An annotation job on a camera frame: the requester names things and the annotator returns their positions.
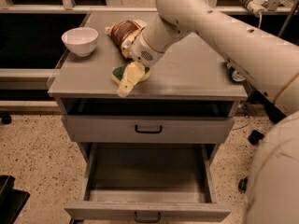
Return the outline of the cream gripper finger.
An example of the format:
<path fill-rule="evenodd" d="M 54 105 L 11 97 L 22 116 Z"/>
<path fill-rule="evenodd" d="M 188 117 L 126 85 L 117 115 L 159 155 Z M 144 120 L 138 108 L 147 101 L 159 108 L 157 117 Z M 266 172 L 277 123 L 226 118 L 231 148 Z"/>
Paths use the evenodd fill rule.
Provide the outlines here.
<path fill-rule="evenodd" d="M 117 94 L 122 98 L 127 97 L 130 94 L 130 92 L 133 90 L 134 86 L 135 83 L 132 83 L 129 80 L 122 79 L 119 84 Z"/>

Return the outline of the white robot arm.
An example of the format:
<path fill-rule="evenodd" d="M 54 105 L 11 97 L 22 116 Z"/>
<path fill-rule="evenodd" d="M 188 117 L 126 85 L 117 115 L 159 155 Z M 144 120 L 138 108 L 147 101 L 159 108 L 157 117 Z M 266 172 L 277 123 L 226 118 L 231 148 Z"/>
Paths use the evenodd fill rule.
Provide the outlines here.
<path fill-rule="evenodd" d="M 299 224 L 299 47 L 211 7 L 207 0 L 155 0 L 157 13 L 130 47 L 118 94 L 193 32 L 285 114 L 253 158 L 243 224 Z"/>

